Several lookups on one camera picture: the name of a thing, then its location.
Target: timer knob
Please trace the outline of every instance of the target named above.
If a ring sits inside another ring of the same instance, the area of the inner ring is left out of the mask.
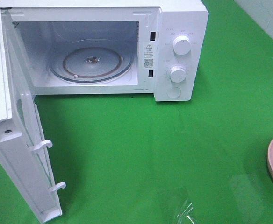
[[[191,50],[191,42],[187,36],[181,35],[174,39],[173,48],[177,55],[186,55]]]
[[[181,83],[187,77],[187,72],[181,66],[174,66],[170,69],[170,79],[174,83]]]

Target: open door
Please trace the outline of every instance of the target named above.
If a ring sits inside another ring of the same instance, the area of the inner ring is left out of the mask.
[[[17,23],[0,10],[0,163],[43,223],[62,214]]]

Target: green tablecloth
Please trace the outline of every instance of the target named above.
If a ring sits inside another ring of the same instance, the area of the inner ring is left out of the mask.
[[[273,41],[235,2],[204,3],[191,101],[37,97],[56,182],[67,182],[49,223],[173,224],[186,199],[198,223],[273,223]],[[5,223],[38,221],[0,166]]]

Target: white tile wall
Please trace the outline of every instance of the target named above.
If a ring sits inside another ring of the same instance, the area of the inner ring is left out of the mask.
[[[273,0],[235,0],[273,38]]]

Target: qr code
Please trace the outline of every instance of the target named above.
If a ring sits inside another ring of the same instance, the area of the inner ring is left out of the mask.
[[[144,59],[144,67],[153,67],[153,59]]]

